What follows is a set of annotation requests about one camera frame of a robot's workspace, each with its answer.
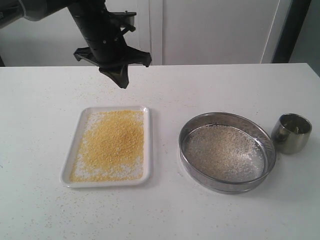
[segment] yellow powder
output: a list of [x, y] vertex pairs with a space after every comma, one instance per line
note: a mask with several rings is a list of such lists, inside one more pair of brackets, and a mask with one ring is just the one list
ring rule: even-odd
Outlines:
[[93, 113], [82, 137], [70, 174], [71, 182], [110, 182], [143, 175], [142, 111]]

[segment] white granules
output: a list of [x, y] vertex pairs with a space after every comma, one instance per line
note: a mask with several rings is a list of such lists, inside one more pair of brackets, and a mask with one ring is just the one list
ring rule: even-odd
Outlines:
[[184, 154], [196, 169], [218, 180], [246, 182], [260, 177], [264, 154], [248, 134], [231, 126], [204, 126], [186, 139]]

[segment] white wall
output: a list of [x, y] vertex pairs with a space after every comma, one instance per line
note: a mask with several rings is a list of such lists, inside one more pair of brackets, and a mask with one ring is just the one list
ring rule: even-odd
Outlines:
[[291, 63], [308, 63], [320, 76], [320, 0], [313, 0], [296, 41]]
[[[125, 39], [129, 46], [149, 52], [149, 1], [107, 0], [106, 6], [111, 12], [139, 12], [137, 30], [128, 32]], [[77, 48], [87, 46], [66, 8], [38, 22], [22, 18], [0, 29], [0, 55], [6, 66], [90, 65], [73, 56]]]
[[164, 0], [163, 62], [260, 63], [265, 49], [270, 56], [263, 62], [270, 62], [290, 3], [290, 0]]

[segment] small metal container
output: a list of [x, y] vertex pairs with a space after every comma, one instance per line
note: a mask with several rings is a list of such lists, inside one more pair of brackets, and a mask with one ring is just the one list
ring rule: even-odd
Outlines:
[[268, 134], [254, 122], [230, 113], [194, 117], [179, 135], [181, 161], [203, 186], [239, 194], [261, 184], [277, 154]]
[[271, 137], [279, 152], [296, 154], [306, 146], [311, 130], [311, 123], [303, 116], [287, 113], [279, 118]]

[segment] powder pile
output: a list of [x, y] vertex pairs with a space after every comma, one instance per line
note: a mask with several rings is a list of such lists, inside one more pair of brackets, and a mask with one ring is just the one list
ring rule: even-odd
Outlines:
[[143, 175], [142, 111], [92, 113], [70, 174], [71, 182], [111, 182]]
[[185, 141], [185, 157], [210, 177], [245, 182], [260, 177], [264, 170], [264, 155], [258, 143], [234, 127], [204, 126]]

